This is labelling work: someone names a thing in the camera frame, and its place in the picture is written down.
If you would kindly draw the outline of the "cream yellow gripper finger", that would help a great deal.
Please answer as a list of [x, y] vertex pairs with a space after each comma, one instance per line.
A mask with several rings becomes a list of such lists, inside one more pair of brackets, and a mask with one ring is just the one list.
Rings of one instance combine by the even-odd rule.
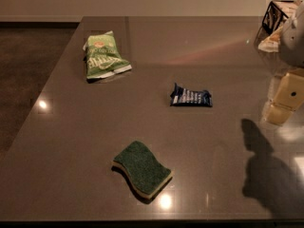
[[298, 67], [272, 80], [263, 119], [270, 124], [283, 125], [303, 104], [304, 68]]

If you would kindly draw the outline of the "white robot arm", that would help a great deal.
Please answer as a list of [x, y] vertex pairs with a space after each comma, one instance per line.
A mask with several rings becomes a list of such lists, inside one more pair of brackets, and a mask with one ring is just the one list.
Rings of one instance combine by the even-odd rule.
[[304, 2], [272, 0], [257, 49], [274, 62], [262, 119], [283, 125], [304, 103]]

